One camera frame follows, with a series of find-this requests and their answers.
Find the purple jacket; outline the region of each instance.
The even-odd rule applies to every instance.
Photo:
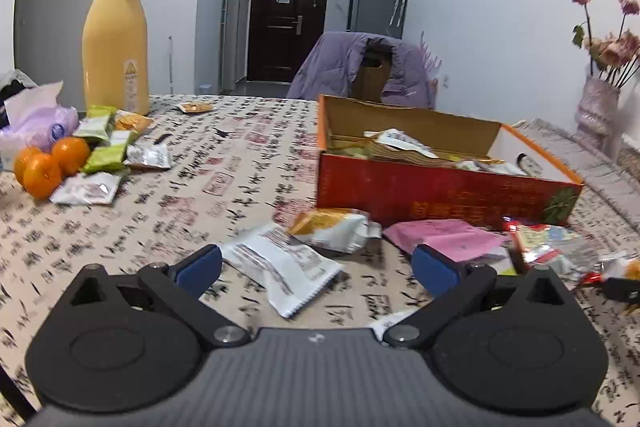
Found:
[[[348,96],[368,46],[383,46],[392,54],[391,74],[382,90],[382,103],[434,107],[420,48],[370,33],[323,34],[293,79],[287,98],[317,100],[320,94]]]

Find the red cardboard box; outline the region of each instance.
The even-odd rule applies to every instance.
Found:
[[[320,96],[318,111],[318,207],[364,210],[383,227],[458,218],[502,229],[503,216],[564,225],[583,187],[578,174],[499,122],[326,95]],[[542,175],[465,171],[443,160],[424,166],[331,153],[362,139],[365,131],[391,128],[430,146],[440,157],[494,158],[516,165],[526,154]]]

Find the doorway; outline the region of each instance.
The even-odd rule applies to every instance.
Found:
[[[251,0],[249,80],[293,80],[324,32],[326,1]]]
[[[236,82],[244,75],[239,67],[238,23],[241,0],[223,0],[220,17],[220,60],[218,92],[234,90]]]

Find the blue gripper pad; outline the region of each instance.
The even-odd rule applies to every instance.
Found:
[[[175,283],[198,299],[220,277],[222,252],[219,247],[209,245],[194,257],[196,259],[175,275]]]
[[[434,297],[460,284],[465,269],[427,245],[415,247],[412,255],[414,277]]]

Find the pink vase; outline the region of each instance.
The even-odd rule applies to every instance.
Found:
[[[619,89],[600,78],[588,75],[575,113],[577,136],[602,149],[604,141],[613,132],[619,99]]]

